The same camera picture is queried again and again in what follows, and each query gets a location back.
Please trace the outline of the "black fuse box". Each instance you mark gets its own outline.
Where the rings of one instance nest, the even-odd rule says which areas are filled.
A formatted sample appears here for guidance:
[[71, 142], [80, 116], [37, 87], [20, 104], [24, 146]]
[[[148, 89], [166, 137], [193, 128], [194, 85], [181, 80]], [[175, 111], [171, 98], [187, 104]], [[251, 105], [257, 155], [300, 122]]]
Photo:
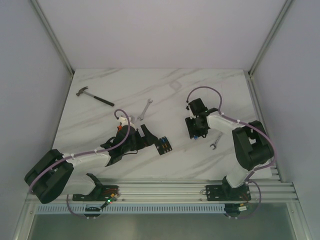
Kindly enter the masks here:
[[159, 138], [154, 143], [159, 155], [164, 155], [166, 153], [169, 153], [173, 150], [168, 138], [166, 136]]

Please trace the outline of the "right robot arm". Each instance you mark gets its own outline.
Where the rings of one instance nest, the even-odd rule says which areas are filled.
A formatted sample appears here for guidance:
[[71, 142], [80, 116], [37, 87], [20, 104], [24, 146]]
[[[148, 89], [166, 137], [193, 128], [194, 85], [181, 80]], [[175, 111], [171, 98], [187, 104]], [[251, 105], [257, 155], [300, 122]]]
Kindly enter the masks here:
[[191, 139], [206, 138], [210, 129], [232, 137], [235, 165], [223, 177], [220, 185], [210, 186], [207, 196], [216, 200], [235, 201], [243, 194], [249, 194], [247, 177], [256, 167], [264, 165], [274, 157], [274, 150], [266, 139], [265, 129], [260, 121], [247, 125], [233, 122], [219, 115], [217, 108], [208, 109], [200, 98], [187, 102], [189, 117], [185, 118]]

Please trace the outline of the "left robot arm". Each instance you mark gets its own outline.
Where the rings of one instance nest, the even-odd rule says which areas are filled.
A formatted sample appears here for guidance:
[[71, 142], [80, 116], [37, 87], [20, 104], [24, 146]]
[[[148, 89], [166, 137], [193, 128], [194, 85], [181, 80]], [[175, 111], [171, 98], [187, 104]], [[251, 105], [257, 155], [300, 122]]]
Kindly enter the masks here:
[[143, 136], [133, 126], [119, 126], [116, 135], [101, 144], [100, 149], [83, 155], [63, 154], [51, 149], [25, 175], [24, 181], [43, 204], [61, 195], [82, 195], [89, 201], [97, 201], [104, 186], [95, 169], [114, 165], [126, 154], [159, 141], [144, 124], [141, 129]]

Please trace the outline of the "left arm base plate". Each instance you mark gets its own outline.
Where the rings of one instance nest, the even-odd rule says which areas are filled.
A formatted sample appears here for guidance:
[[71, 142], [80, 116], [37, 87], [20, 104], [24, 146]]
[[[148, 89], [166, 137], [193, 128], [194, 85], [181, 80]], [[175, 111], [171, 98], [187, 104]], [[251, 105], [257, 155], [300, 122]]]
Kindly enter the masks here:
[[110, 200], [112, 197], [118, 195], [118, 185], [102, 185], [95, 187], [88, 195], [74, 194], [72, 200], [74, 202], [105, 202]]

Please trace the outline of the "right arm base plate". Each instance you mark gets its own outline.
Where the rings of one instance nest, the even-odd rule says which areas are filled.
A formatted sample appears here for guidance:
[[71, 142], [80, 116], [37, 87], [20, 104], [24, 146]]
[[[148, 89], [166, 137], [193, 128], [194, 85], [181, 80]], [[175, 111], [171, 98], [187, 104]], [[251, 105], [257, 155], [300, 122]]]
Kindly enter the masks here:
[[248, 186], [242, 185], [232, 188], [228, 185], [206, 185], [205, 194], [208, 201], [212, 202], [239, 202], [252, 199]]

